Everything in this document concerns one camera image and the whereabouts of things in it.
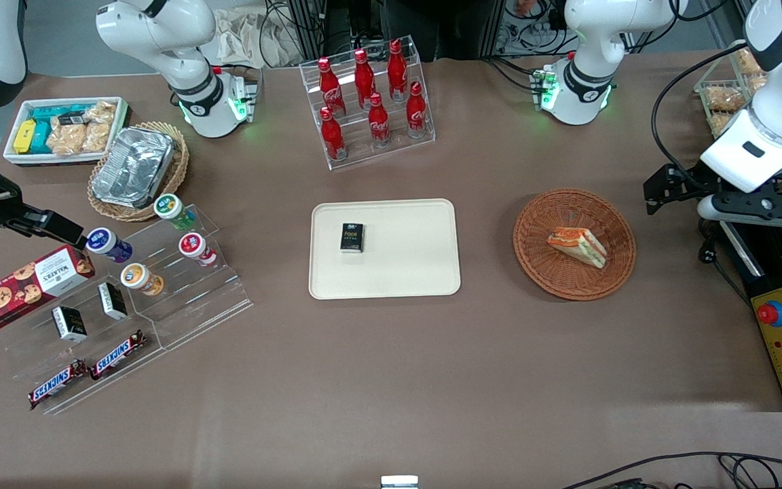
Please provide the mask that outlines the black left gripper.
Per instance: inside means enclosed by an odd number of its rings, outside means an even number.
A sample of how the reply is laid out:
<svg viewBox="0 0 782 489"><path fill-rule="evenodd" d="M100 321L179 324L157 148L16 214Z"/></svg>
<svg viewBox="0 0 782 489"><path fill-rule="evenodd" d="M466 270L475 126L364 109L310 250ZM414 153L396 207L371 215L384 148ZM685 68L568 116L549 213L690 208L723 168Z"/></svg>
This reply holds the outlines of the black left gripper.
<svg viewBox="0 0 782 489"><path fill-rule="evenodd" d="M665 165L665 179L646 180L646 213L654 215L666 204L704 198L705 185L695 179L694 169L669 163ZM782 173L748 193L722 181L719 191L703 199L703 217L745 225L782 226Z"/></svg>

